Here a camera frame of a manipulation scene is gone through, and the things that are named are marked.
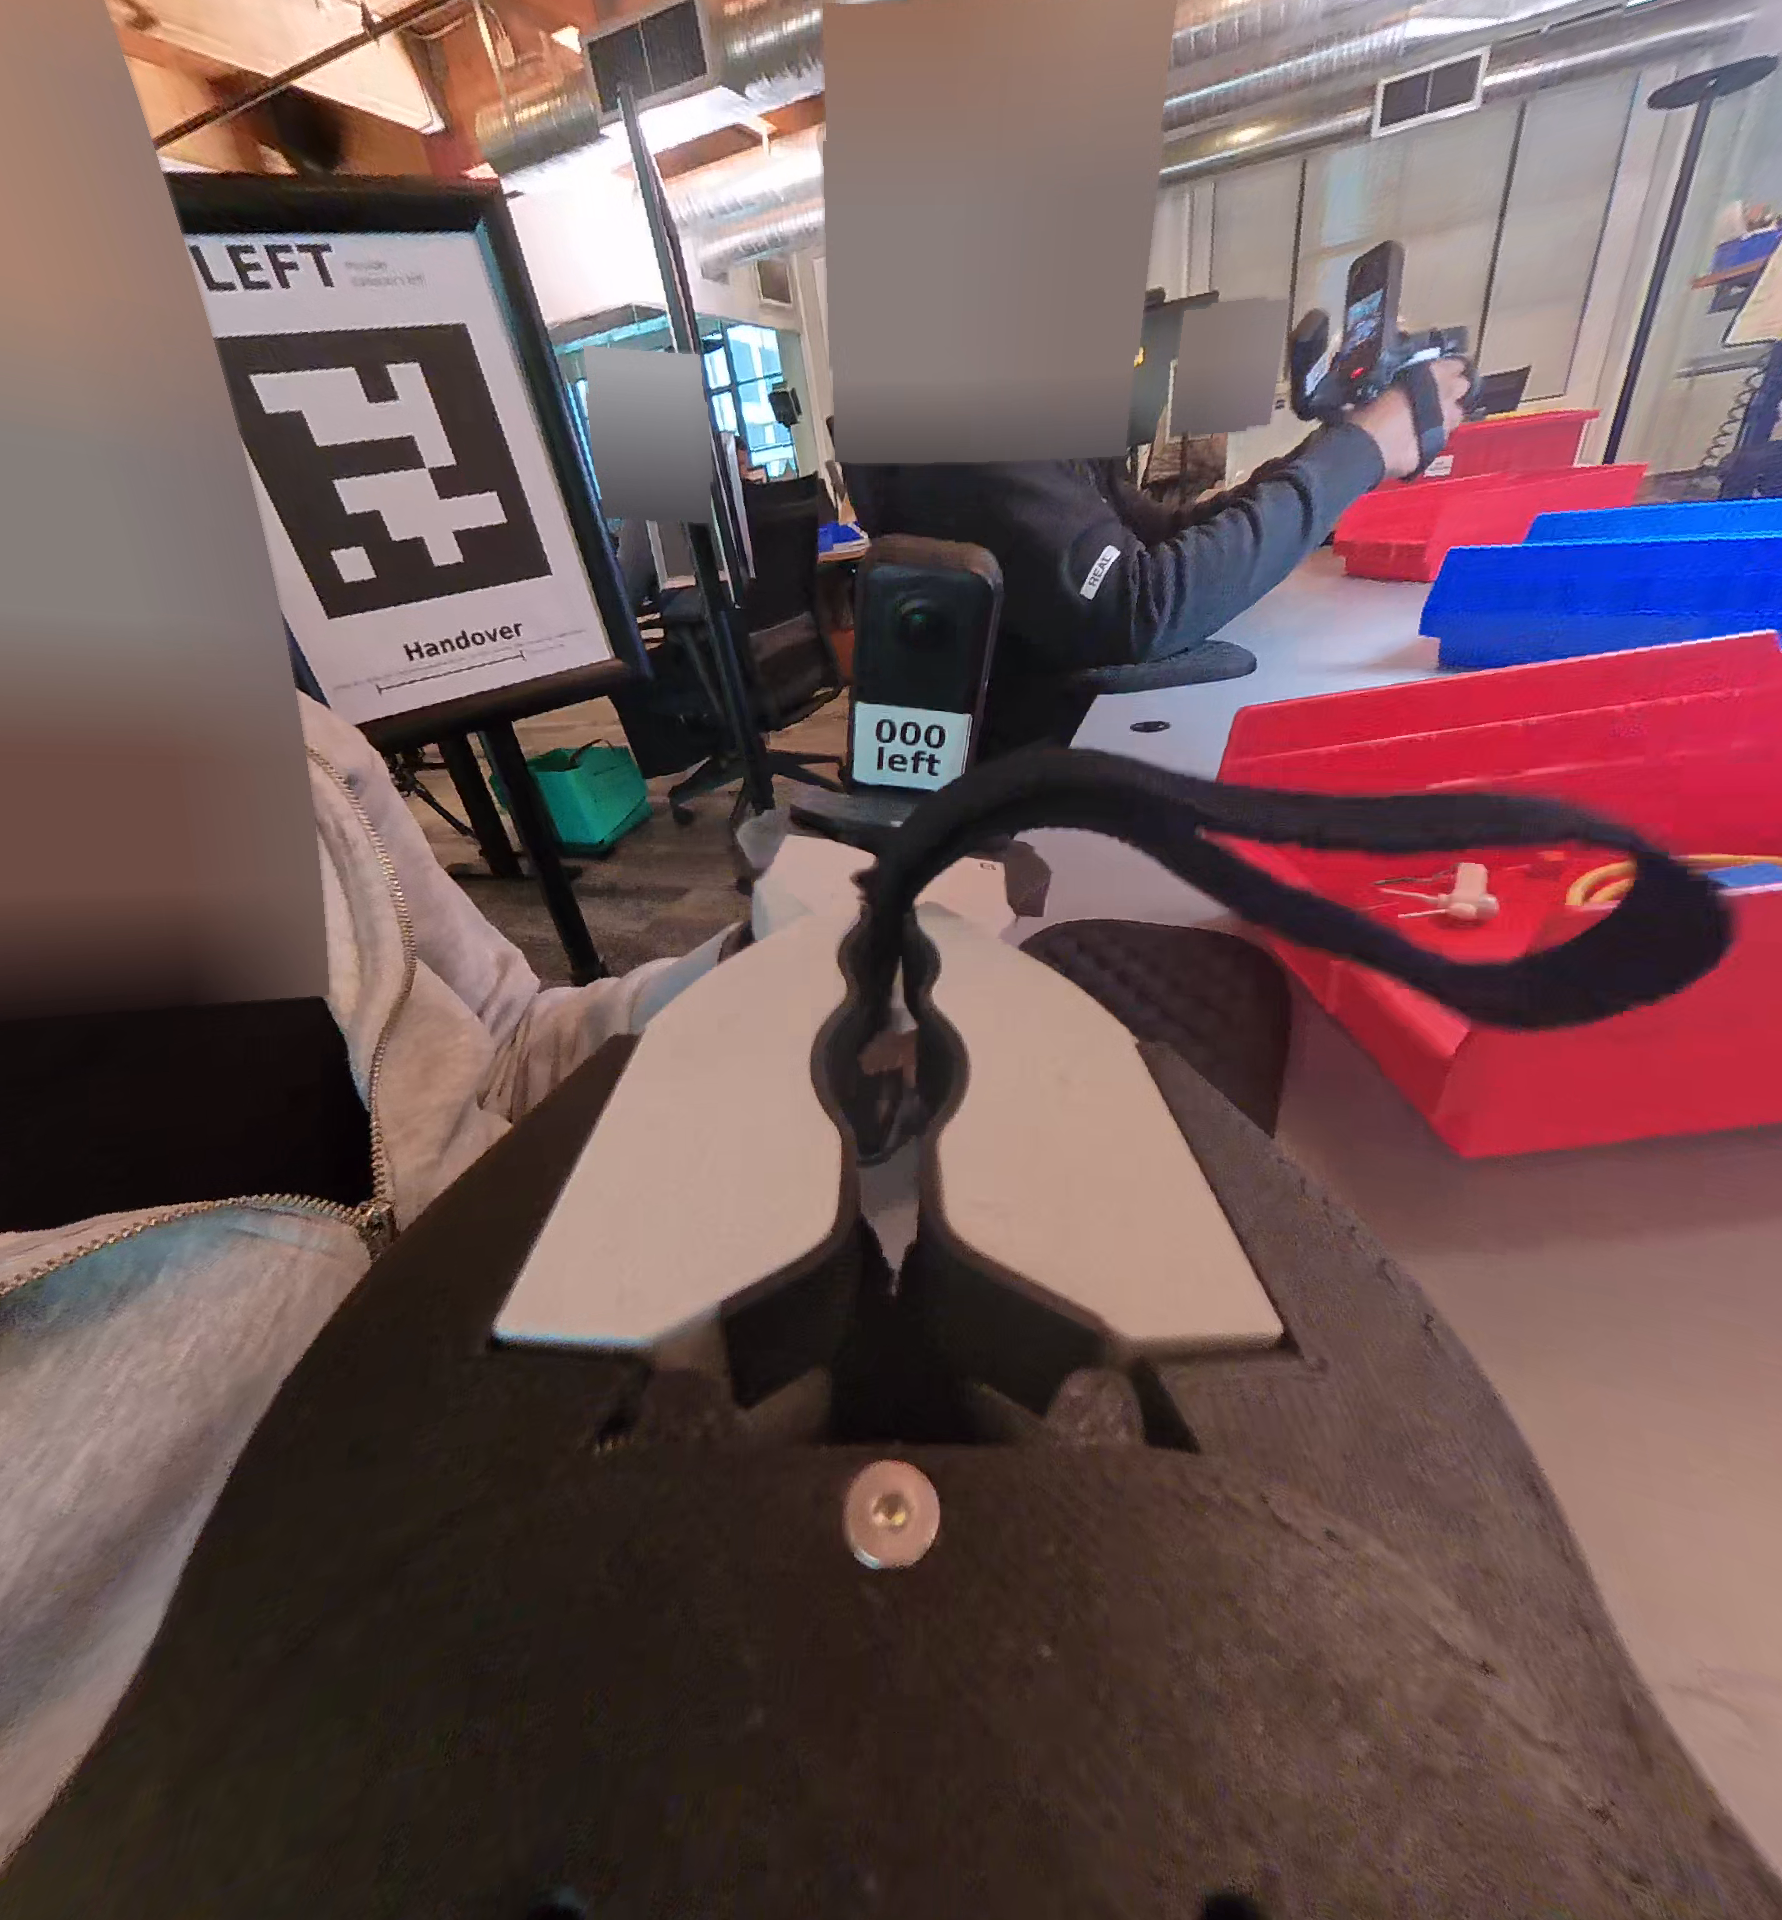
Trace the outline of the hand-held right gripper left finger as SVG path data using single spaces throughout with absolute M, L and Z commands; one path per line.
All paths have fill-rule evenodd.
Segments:
M 893 1269 L 813 1072 L 849 930 L 797 915 L 652 1018 L 493 1312 L 493 1358 L 622 1367 L 681 1431 L 856 1438 Z

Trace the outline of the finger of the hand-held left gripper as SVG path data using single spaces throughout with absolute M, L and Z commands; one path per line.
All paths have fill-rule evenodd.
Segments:
M 940 941 L 1004 941 L 1017 913 L 1000 861 L 954 861 L 918 894 L 918 930 Z
M 754 945 L 776 938 L 842 947 L 856 924 L 869 851 L 827 836 L 785 836 L 751 883 L 748 930 Z

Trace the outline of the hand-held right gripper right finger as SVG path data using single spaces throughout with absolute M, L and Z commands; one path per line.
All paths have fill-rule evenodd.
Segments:
M 928 1121 L 901 1291 L 951 1379 L 1044 1416 L 1078 1373 L 1283 1347 L 1141 1043 L 943 903 L 918 907 L 909 939 Z

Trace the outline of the red storage bin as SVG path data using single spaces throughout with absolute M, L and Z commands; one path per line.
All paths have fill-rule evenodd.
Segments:
M 1633 505 L 1647 463 L 1586 461 L 1595 420 L 1515 409 L 1458 425 L 1421 478 L 1384 482 L 1343 511 L 1337 561 L 1357 579 L 1431 584 L 1454 549 L 1522 544 L 1540 515 Z
M 1581 805 L 1697 863 L 1782 861 L 1782 644 L 1719 636 L 1235 714 L 1219 778 L 1325 796 Z M 1266 941 L 1462 1158 L 1782 1123 L 1782 886 L 1722 888 L 1724 963 L 1590 1025 L 1501 1031 L 1359 966 Z

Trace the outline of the person's left forearm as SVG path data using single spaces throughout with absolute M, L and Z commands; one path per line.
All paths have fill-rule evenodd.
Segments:
M 584 986 L 541 990 L 498 1053 L 493 1107 L 516 1123 L 605 1043 L 638 1040 L 663 1008 L 740 951 L 749 924 L 730 924 L 685 953 Z

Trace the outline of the black mesh wrist rest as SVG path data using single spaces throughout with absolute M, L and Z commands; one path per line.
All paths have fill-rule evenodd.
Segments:
M 1165 1046 L 1262 1133 L 1278 1131 L 1294 998 L 1270 951 L 1208 926 L 1082 919 L 1029 934 L 1021 953 L 1138 1042 Z

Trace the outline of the green plastic bin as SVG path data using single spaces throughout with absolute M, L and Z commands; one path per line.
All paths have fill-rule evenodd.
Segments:
M 605 856 L 654 813 L 647 780 L 626 744 L 592 740 L 525 758 L 556 845 Z

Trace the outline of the black tripod stand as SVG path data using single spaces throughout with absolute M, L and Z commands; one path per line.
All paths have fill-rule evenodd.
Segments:
M 737 796 L 734 824 L 756 819 L 776 805 L 776 784 L 766 733 L 759 729 L 743 602 L 751 586 L 749 538 L 730 497 L 732 463 L 719 441 L 703 336 L 697 324 L 681 237 L 657 160 L 644 130 L 644 113 L 629 81 L 617 84 L 616 105 L 629 151 L 647 242 L 663 294 L 665 324 L 676 368 L 668 385 L 676 393 L 677 450 L 685 478 L 701 478 L 701 508 L 685 517 L 692 584 L 699 598 L 705 665 L 701 673 L 721 721 L 730 728 Z

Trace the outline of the black framed marker sign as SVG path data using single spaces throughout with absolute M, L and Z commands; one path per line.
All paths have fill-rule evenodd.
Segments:
M 479 740 L 577 984 L 607 971 L 516 728 L 649 662 L 498 187 L 164 177 L 299 692 L 375 752 Z

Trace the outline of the person's black shirt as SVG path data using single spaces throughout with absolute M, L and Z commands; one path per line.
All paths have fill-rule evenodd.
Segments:
M 291 1194 L 374 1196 L 323 998 L 0 1020 L 0 1233 Z

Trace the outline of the person's grey hoodie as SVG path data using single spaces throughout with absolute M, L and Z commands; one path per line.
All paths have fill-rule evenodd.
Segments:
M 372 1196 L 0 1232 L 0 1867 L 130 1686 L 282 1379 L 381 1247 L 513 1121 L 545 990 L 435 859 L 380 754 L 299 696 L 328 951 Z

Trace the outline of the white air vent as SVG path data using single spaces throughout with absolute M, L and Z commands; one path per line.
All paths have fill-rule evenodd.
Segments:
M 1370 138 L 1442 123 L 1479 110 L 1490 47 L 1435 59 L 1376 84 L 1368 120 Z
M 711 80 L 711 11 L 703 2 L 644 4 L 581 35 L 590 91 L 605 117 L 627 94 L 638 107 L 685 98 Z

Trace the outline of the blue storage bin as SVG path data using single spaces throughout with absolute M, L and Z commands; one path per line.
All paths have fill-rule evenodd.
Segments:
M 1518 544 L 1450 549 L 1415 631 L 1452 671 L 1753 633 L 1782 645 L 1782 496 L 1541 513 Z

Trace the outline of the black floor lamp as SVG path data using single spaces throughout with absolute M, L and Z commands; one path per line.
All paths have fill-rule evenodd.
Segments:
M 1687 113 L 1689 123 L 1680 145 L 1661 225 L 1651 248 L 1643 297 L 1638 303 L 1622 377 L 1604 429 L 1599 463 L 1606 467 L 1616 466 L 1624 450 L 1624 436 L 1635 405 L 1645 351 L 1666 297 L 1671 258 L 1685 223 L 1691 187 L 1713 111 L 1722 102 L 1764 84 L 1775 73 L 1778 66 L 1778 53 L 1751 53 L 1748 58 L 1724 59 L 1716 66 L 1671 78 L 1645 95 L 1645 111 L 1661 117 Z

